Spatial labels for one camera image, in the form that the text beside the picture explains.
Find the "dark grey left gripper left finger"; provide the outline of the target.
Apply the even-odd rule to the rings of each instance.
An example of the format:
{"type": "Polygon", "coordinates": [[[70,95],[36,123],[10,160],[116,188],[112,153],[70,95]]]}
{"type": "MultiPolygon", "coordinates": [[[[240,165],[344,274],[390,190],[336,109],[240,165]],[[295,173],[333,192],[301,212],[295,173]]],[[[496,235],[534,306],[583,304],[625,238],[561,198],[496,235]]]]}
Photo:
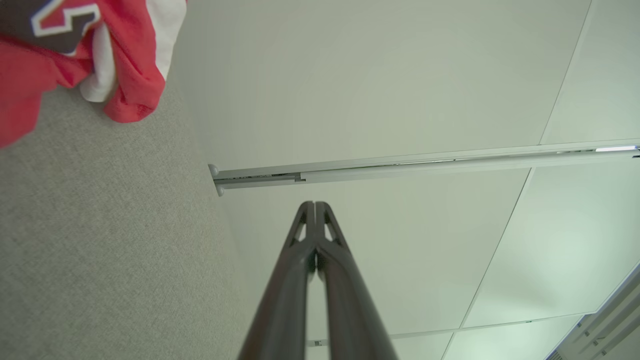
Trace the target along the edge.
{"type": "Polygon", "coordinates": [[[301,238],[314,230],[315,205],[298,207],[278,260],[240,349],[240,360],[303,360],[306,357],[307,285],[315,272],[315,246],[301,238]]]}

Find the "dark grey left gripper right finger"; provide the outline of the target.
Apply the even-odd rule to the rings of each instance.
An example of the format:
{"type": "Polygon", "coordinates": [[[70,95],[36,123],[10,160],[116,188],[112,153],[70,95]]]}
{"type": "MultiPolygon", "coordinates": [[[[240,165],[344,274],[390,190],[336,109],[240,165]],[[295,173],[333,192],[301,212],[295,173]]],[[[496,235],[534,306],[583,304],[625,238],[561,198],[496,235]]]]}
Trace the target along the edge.
{"type": "Polygon", "coordinates": [[[315,203],[318,272],[326,289],[332,360],[398,358],[333,209],[315,203]]]}

